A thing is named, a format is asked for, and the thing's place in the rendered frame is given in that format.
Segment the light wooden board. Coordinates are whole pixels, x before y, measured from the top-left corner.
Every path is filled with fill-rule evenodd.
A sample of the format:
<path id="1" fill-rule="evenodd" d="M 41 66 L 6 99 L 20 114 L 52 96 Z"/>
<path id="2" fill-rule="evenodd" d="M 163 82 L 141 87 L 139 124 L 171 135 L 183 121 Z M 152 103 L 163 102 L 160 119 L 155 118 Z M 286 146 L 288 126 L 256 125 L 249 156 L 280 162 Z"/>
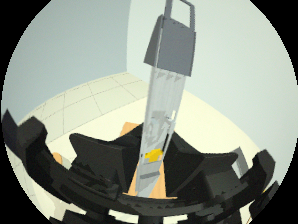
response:
<path id="1" fill-rule="evenodd" d="M 126 135 L 126 133 L 132 131 L 134 127 L 138 125 L 137 123 L 129 123 L 129 121 L 125 121 L 124 128 L 122 128 L 122 131 L 120 133 L 120 136 Z M 136 169 L 137 172 L 137 169 Z M 136 196 L 136 192 L 134 192 L 134 188 L 136 188 L 136 172 L 134 172 L 134 177 L 132 179 L 132 185 L 130 185 L 130 188 L 128 190 L 128 193 L 122 193 L 122 194 L 133 194 L 133 196 Z M 154 186 L 154 189 L 152 190 L 152 193 L 149 194 L 149 198 L 166 198 L 165 193 L 165 176 L 164 176 L 164 161 L 162 161 L 161 167 L 160 167 L 160 179 L 158 179 L 156 186 Z"/>

